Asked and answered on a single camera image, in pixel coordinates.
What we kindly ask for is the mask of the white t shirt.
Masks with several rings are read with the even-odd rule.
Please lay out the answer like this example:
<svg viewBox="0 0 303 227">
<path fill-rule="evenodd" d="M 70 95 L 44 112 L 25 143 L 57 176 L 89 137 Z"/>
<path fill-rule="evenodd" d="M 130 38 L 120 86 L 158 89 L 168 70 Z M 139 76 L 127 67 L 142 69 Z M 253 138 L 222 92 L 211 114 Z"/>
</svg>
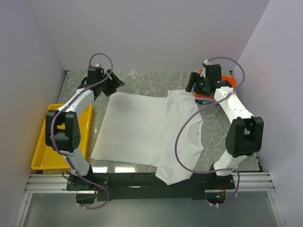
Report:
<svg viewBox="0 0 303 227">
<path fill-rule="evenodd" d="M 204 149 L 197 110 L 194 96 L 184 90 L 171 90 L 166 97 L 116 92 L 91 158 L 154 166 L 167 185 L 189 179 Z"/>
</svg>

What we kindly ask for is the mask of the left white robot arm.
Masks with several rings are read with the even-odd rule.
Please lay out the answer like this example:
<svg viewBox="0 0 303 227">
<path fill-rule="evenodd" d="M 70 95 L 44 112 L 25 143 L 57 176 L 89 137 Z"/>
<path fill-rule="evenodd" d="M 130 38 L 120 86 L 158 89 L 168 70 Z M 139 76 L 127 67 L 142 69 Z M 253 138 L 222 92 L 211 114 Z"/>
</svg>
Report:
<svg viewBox="0 0 303 227">
<path fill-rule="evenodd" d="M 92 167 L 80 149 L 78 118 L 101 93 L 108 97 L 124 85 L 111 69 L 104 71 L 100 66 L 89 66 L 87 76 L 69 101 L 57 110 L 47 111 L 45 115 L 46 145 L 64 157 L 71 174 L 78 178 L 78 185 L 84 190 L 91 189 L 95 179 Z"/>
</svg>

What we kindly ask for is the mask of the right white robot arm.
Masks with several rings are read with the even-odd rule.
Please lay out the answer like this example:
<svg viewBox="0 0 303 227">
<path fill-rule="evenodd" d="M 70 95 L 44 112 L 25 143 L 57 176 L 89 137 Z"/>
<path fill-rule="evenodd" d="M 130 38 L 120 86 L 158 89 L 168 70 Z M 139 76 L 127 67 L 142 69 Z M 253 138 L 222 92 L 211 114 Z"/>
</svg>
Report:
<svg viewBox="0 0 303 227">
<path fill-rule="evenodd" d="M 213 164 L 216 172 L 208 176 L 208 184 L 218 189 L 224 184 L 224 176 L 230 175 L 238 165 L 260 151 L 264 121 L 255 117 L 242 104 L 235 93 L 235 79 L 221 74 L 219 64 L 208 64 L 202 71 L 191 72 L 187 92 L 213 98 L 219 103 L 230 121 L 225 139 L 225 152 Z"/>
</svg>

